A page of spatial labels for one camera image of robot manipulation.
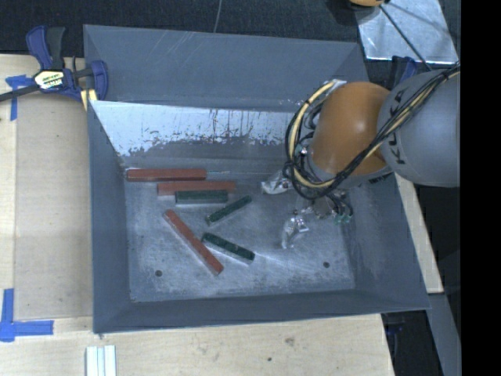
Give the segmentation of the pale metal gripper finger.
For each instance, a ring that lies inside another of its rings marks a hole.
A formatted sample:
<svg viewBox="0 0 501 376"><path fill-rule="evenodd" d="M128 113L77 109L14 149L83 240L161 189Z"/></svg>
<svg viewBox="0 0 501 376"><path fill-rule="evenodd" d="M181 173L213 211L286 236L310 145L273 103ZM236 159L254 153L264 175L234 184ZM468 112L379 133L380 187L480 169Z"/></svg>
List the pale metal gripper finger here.
<svg viewBox="0 0 501 376"><path fill-rule="evenodd" d="M290 190L290 180L282 172L275 172L261 182L261 192L268 195L286 193Z"/></svg>
<svg viewBox="0 0 501 376"><path fill-rule="evenodd" d="M294 245L294 238L301 233L309 231L305 219L302 215L295 215L285 221L281 232L281 247L283 249L291 248Z"/></svg>

